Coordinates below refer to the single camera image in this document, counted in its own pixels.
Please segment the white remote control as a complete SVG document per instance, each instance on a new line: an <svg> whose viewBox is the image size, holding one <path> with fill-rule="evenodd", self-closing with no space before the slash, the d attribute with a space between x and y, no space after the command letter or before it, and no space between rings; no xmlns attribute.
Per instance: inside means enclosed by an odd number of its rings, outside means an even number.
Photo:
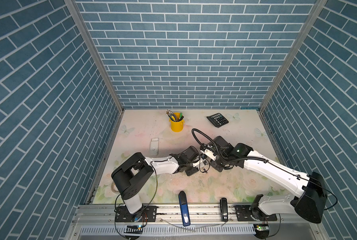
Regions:
<svg viewBox="0 0 357 240"><path fill-rule="evenodd" d="M149 145L149 154L151 156L158 155L159 138L152 138Z"/></svg>

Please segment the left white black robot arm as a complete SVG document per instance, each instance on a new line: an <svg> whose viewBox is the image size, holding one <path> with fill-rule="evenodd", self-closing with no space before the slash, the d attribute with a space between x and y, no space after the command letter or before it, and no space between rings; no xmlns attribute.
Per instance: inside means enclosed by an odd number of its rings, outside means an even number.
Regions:
<svg viewBox="0 0 357 240"><path fill-rule="evenodd" d="M203 157L193 146L179 154L170 154L162 158L145 157L138 152L117 167L111 178L128 212L136 214L144 209L138 193L150 177L183 172L190 177L199 172L203 161Z"/></svg>

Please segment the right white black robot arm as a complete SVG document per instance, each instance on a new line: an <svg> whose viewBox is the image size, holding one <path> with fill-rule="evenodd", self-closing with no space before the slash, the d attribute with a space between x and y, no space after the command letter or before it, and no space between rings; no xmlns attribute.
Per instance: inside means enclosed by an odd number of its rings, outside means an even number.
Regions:
<svg viewBox="0 0 357 240"><path fill-rule="evenodd" d="M240 167L258 173L288 191L288 194L280 196L257 195L249 207L249 213L255 220L291 214L310 223L321 223L328 191L319 173L306 174L290 169L250 146L242 143L233 146L220 136L200 147L200 150L219 172L226 167Z"/></svg>

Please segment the yellow metal pen cup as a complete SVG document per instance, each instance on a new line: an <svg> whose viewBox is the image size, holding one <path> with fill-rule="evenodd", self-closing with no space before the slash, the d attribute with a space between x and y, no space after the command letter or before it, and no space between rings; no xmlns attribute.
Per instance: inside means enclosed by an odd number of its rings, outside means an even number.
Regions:
<svg viewBox="0 0 357 240"><path fill-rule="evenodd" d="M184 119L182 119L181 121L179 122L175 122L175 121L172 121L172 120L169 120L170 122L170 128L173 132L175 133L179 133L183 130L183 127L184 127Z"/></svg>

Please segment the black desk calculator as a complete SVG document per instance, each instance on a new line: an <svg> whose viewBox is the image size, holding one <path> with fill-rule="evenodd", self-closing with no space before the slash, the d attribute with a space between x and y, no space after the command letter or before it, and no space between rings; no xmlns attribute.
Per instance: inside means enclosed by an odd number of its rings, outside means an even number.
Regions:
<svg viewBox="0 0 357 240"><path fill-rule="evenodd" d="M206 117L212 125L214 125L216 128L220 128L226 124L229 123L229 121L221 114L217 113L211 116Z"/></svg>

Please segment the bundle of pencils in cup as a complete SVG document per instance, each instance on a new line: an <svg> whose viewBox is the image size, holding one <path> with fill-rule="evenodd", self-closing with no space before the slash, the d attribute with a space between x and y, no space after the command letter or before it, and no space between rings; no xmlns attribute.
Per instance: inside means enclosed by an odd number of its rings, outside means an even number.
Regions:
<svg viewBox="0 0 357 240"><path fill-rule="evenodd" d="M171 120L172 122L177 122L177 121L178 121L176 115L175 115L171 110L166 110L165 113L166 113L166 115L170 118L170 120Z"/></svg>

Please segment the roll of clear tape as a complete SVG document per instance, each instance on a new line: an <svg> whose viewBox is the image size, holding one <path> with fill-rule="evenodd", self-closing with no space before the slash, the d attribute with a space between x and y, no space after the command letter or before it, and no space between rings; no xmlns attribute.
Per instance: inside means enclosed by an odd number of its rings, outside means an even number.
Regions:
<svg viewBox="0 0 357 240"><path fill-rule="evenodd" d="M110 189L113 193L116 193L116 194L119 193L119 191L114 183L111 184Z"/></svg>

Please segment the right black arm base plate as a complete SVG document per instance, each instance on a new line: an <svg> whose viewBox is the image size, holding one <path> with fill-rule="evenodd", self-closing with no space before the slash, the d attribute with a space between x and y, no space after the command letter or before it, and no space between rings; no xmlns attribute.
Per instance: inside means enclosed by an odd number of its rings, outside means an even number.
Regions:
<svg viewBox="0 0 357 240"><path fill-rule="evenodd" d="M249 205L234 205L236 217L239 222L276 222L276 214L266 215L259 208Z"/></svg>

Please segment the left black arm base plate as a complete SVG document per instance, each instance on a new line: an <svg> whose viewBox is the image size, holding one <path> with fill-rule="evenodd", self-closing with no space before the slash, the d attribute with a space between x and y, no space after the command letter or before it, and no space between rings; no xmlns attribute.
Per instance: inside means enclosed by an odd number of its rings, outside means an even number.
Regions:
<svg viewBox="0 0 357 240"><path fill-rule="evenodd" d="M155 222L157 214L157 206L149 205L143 211L131 214L126 206L120 206L116 210L115 221L120 223L131 222Z"/></svg>

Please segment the aluminium front rail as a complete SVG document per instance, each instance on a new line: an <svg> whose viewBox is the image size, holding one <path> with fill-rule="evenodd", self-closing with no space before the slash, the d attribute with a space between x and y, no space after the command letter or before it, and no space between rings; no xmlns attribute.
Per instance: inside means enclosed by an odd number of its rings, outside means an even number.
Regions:
<svg viewBox="0 0 357 240"><path fill-rule="evenodd" d="M182 225L181 211L178 204L155 204L157 210L154 214L154 224L171 223ZM110 225L114 224L116 213L115 205L80 205L73 217L73 225ZM191 225L195 224L220 224L221 210L216 204L189 204L189 218ZM298 215L280 214L277 223L308 224Z"/></svg>

